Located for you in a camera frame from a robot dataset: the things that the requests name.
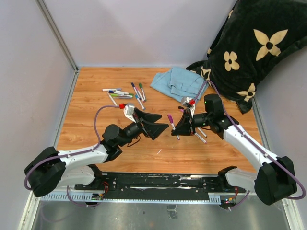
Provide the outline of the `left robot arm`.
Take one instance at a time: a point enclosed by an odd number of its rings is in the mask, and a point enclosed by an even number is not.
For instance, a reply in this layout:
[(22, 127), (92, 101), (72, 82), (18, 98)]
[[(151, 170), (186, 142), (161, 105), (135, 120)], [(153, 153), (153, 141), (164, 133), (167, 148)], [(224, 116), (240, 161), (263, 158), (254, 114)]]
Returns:
[(97, 144), (75, 150), (57, 151), (55, 147), (45, 148), (25, 169), (24, 187), (42, 197), (54, 189), (84, 185), (91, 189), (102, 186), (103, 178), (94, 166), (115, 160), (121, 147), (133, 144), (133, 140), (144, 135), (157, 139), (168, 127), (158, 123), (159, 114), (145, 113), (132, 105), (124, 105), (124, 115), (131, 124), (125, 128), (110, 124), (102, 135), (97, 135)]

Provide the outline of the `pink marker pen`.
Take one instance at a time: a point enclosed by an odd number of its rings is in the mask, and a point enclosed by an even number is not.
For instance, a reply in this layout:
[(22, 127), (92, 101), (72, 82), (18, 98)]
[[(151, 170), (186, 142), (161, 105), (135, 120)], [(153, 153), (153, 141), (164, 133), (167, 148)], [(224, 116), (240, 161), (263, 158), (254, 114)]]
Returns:
[(195, 135), (198, 139), (200, 139), (203, 143), (207, 143), (207, 141), (206, 141), (203, 137), (201, 137), (199, 134), (195, 133), (194, 135)]

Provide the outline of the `magenta cap marker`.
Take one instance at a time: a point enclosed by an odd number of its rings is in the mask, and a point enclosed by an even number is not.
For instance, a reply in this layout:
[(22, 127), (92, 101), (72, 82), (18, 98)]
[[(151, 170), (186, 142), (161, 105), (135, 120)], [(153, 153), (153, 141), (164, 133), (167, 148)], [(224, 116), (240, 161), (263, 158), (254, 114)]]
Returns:
[(175, 130), (176, 128), (175, 128), (174, 121), (173, 121), (171, 114), (168, 114), (167, 117), (168, 117), (168, 120), (171, 124), (172, 129)]

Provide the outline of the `white slim marker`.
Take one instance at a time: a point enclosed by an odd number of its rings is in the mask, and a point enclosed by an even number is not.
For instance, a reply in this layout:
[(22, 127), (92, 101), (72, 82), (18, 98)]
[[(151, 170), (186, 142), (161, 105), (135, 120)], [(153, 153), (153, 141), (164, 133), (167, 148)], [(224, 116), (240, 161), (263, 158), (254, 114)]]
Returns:
[(110, 98), (110, 100), (112, 101), (112, 103), (114, 104), (114, 106), (118, 106), (118, 104), (116, 103), (116, 101), (113, 99), (113, 97), (110, 95), (109, 92), (107, 92), (107, 95)]

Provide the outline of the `black marker pen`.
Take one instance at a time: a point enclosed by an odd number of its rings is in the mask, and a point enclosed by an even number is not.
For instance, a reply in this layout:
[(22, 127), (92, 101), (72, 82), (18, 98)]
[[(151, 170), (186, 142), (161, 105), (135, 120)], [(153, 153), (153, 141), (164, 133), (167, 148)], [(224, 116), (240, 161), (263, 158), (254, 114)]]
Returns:
[(203, 130), (201, 128), (197, 128), (202, 134), (204, 137), (207, 137), (207, 135), (203, 132)]

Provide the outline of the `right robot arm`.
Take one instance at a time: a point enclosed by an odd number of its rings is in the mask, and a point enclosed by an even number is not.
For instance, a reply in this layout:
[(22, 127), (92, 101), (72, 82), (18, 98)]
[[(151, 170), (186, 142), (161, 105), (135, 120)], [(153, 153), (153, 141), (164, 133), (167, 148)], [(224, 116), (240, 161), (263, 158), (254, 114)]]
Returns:
[(297, 192), (294, 165), (290, 158), (279, 157), (253, 139), (224, 109), (219, 95), (204, 96), (205, 113), (196, 114), (195, 101), (183, 97), (183, 115), (173, 128), (173, 136), (193, 136), (196, 129), (209, 127), (221, 139), (230, 143), (253, 165), (256, 173), (229, 166), (218, 172), (217, 185), (224, 192), (240, 187), (254, 192), (266, 205), (271, 205)]

